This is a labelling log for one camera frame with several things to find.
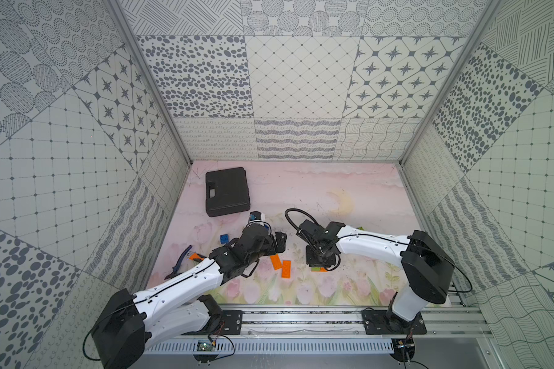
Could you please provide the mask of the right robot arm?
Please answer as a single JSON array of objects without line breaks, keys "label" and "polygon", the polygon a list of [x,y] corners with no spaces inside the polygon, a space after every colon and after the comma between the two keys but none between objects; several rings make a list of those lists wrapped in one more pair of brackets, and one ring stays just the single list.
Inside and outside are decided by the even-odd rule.
[{"label": "right robot arm", "polygon": [[359,255],[401,268],[407,285],[389,303],[388,320],[409,324],[428,304],[446,302],[456,269],[449,255],[423,231],[387,236],[331,222],[304,221],[296,234],[306,243],[308,265],[335,267],[341,255]]}]

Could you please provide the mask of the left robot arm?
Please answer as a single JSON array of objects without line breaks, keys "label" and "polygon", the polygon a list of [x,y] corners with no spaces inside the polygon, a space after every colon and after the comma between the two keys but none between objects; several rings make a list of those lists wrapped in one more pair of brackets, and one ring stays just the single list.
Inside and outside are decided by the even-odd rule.
[{"label": "left robot arm", "polygon": [[95,344],[96,360],[104,368],[128,368],[146,349],[169,338],[216,333],[223,311],[209,292],[245,277],[261,258],[283,253],[286,240],[285,233],[254,222],[186,272],[134,294],[115,292],[86,335]]}]

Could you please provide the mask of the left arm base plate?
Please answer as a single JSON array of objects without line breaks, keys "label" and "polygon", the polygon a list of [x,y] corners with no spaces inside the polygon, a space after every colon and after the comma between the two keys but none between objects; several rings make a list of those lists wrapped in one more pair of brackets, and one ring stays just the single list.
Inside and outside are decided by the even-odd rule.
[{"label": "left arm base plate", "polygon": [[190,331],[184,335],[226,335],[236,336],[241,334],[243,325],[243,311],[227,310],[221,315],[213,315],[206,325],[199,331]]}]

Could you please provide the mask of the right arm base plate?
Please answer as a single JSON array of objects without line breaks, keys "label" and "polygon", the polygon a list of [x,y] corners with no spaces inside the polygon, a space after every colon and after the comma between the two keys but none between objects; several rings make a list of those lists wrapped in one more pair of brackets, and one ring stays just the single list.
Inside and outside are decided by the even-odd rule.
[{"label": "right arm base plate", "polygon": [[425,335],[427,329],[421,313],[412,321],[404,321],[392,311],[367,307],[361,311],[363,326],[367,335]]}]

